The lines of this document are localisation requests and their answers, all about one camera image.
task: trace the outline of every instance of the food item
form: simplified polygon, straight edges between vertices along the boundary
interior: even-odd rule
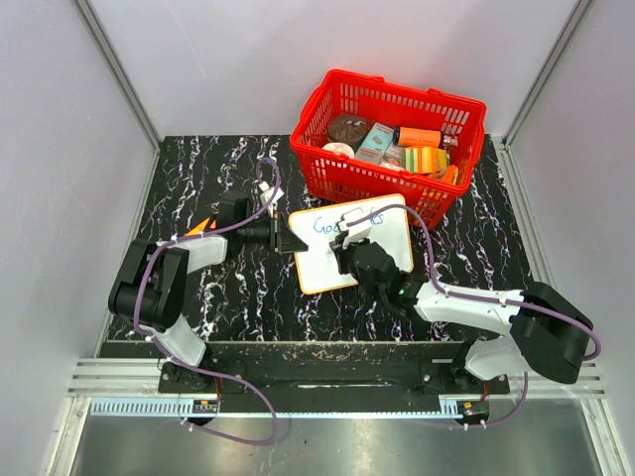
[[[355,153],[355,159],[379,164],[392,143],[393,130],[379,122],[373,124],[370,132]]]
[[[399,166],[402,169],[404,164],[404,153],[405,150],[403,147],[396,146],[391,144],[386,149],[386,153],[384,154],[384,161],[389,162],[395,166]]]
[[[361,143],[359,149],[366,148],[380,151],[383,156],[388,147],[392,144],[392,139],[393,130],[388,126],[376,122],[373,124],[364,142]]]
[[[403,147],[451,148],[458,145],[458,140],[441,131],[396,127],[393,134],[393,143]]]
[[[331,151],[339,156],[348,157],[349,159],[353,159],[355,157],[355,151],[353,151],[352,147],[348,144],[344,144],[343,142],[329,142],[322,148],[325,151]]]
[[[434,174],[430,174],[428,177],[430,177],[431,179],[440,180],[444,181],[445,183],[456,185],[456,180],[458,179],[458,167],[449,166],[446,169],[441,169]]]
[[[413,174],[433,174],[449,166],[449,153],[434,147],[408,147],[404,168]]]
[[[378,165],[381,163],[384,155],[381,151],[375,151],[373,149],[367,149],[365,147],[360,147],[359,150],[355,153],[355,159],[358,161],[368,162],[370,164]]]
[[[355,114],[340,114],[328,124],[327,135],[331,142],[343,142],[355,149],[367,132],[366,119]]]
[[[382,161],[382,163],[379,164],[379,167],[383,167],[385,169],[390,169],[391,171],[396,171],[396,172],[401,172],[401,171],[405,170],[403,167],[396,166],[395,164],[392,164],[392,163],[387,162],[387,161]]]

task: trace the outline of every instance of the plastic basket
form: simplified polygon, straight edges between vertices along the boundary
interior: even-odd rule
[[[406,203],[434,228],[452,202],[469,187],[484,138],[486,107],[480,101],[429,89],[422,91],[366,76],[333,69],[314,91],[291,136],[309,192],[335,202],[401,193]],[[336,155],[321,147],[326,130],[342,113],[366,118],[390,127],[441,130],[458,138],[451,162],[458,167],[456,185],[408,172],[395,172]]]

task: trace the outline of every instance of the marble table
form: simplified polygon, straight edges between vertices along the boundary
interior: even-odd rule
[[[251,190],[258,158],[275,158],[283,175],[286,211],[326,204],[308,193],[289,136],[166,138],[139,236],[182,235],[213,212],[221,193]],[[503,176],[489,138],[471,186],[432,232],[442,281],[481,289],[524,288],[531,272]],[[420,230],[413,228],[414,273],[426,271]],[[189,277],[184,315],[208,341],[449,341],[486,337],[483,331],[403,321],[359,287],[304,296],[293,255],[245,248],[238,259]],[[113,319],[107,341],[137,341]]]

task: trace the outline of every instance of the gray wall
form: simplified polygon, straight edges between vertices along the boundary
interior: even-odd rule
[[[503,134],[575,0],[91,0],[161,134],[289,134],[335,67],[484,101]]]
[[[512,145],[558,288],[594,321],[635,464],[635,3],[597,2]]]
[[[71,2],[0,6],[0,466],[31,475],[95,348],[153,151]]]

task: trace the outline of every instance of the small whiteboard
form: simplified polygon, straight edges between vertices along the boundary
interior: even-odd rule
[[[291,214],[289,228],[309,245],[309,251],[296,253],[300,288],[304,294],[313,295],[357,284],[352,276],[339,273],[335,255],[328,246],[339,233],[335,224],[341,221],[342,214],[355,208],[362,208],[364,214],[368,214],[390,203],[405,204],[405,200],[402,195],[393,194]],[[406,214],[406,210],[394,208],[377,215],[372,219],[368,239],[379,243],[400,270],[410,273],[413,271],[413,251]]]

